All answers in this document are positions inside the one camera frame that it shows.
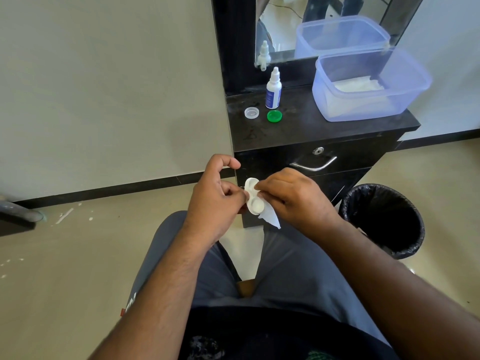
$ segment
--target tiled floor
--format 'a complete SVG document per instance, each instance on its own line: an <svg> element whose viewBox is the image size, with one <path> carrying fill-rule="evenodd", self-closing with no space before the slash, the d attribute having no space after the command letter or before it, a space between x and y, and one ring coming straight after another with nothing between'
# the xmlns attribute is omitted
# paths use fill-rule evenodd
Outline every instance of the tiled floor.
<svg viewBox="0 0 480 360"><path fill-rule="evenodd" d="M361 181L411 199L426 237L405 263L477 315L479 176L476 139L386 154ZM192 187L47 207L33 232L0 237L1 358L85 359L119 319L153 233L187 208ZM240 217L222 238L243 279L255 276L262 240Z"/></svg>
<svg viewBox="0 0 480 360"><path fill-rule="evenodd" d="M302 22L303 12L308 0L270 0L260 19L272 37L276 52L295 49L296 29ZM360 15L380 23L387 10L389 0L363 0ZM339 17L332 6L328 6L327 18Z"/></svg>

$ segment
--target gray pants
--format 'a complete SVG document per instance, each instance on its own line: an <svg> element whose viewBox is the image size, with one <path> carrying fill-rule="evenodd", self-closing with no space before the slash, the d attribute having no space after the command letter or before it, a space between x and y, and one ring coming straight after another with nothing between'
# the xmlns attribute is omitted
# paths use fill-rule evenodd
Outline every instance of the gray pants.
<svg viewBox="0 0 480 360"><path fill-rule="evenodd" d="M171 214L153 236L131 289L129 303L153 272L182 227L187 212ZM328 255L286 222L263 228L264 241L255 292L241 298L236 277L214 245L200 265L192 308L201 306L269 307L328 314L387 343L380 330Z"/></svg>

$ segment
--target dark countertop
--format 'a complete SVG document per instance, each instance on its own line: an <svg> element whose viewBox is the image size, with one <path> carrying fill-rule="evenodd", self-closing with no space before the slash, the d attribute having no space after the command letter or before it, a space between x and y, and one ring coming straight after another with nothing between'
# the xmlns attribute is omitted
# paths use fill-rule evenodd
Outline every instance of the dark countertop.
<svg viewBox="0 0 480 360"><path fill-rule="evenodd" d="M278 110L283 117L281 121L271 123L267 120L269 109L265 106L265 96L263 91L227 96L234 152L317 140L375 137L398 130L406 133L415 131L420 126L409 110L395 116L370 120L329 122L318 110L311 86L282 90ZM250 106L260 110L256 119L248 119L244 115L244 110Z"/></svg>

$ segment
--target wall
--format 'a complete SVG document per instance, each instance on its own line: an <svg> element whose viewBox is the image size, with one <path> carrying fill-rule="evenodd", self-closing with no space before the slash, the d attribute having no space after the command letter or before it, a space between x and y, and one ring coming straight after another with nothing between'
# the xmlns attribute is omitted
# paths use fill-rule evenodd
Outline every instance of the wall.
<svg viewBox="0 0 480 360"><path fill-rule="evenodd" d="M186 174L231 154L211 0L0 0L0 194Z"/></svg>
<svg viewBox="0 0 480 360"><path fill-rule="evenodd" d="M423 0L398 45L433 77L409 107L422 127L401 139L480 128L480 0Z"/></svg>

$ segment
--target black garbage bag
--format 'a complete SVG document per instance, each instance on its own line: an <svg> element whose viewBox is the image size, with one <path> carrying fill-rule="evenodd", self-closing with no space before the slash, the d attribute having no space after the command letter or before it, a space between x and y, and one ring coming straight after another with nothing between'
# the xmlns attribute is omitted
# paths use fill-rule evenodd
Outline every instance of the black garbage bag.
<svg viewBox="0 0 480 360"><path fill-rule="evenodd" d="M396 190L381 184L352 188L338 213L395 259L415 254L425 237L425 226L415 206Z"/></svg>

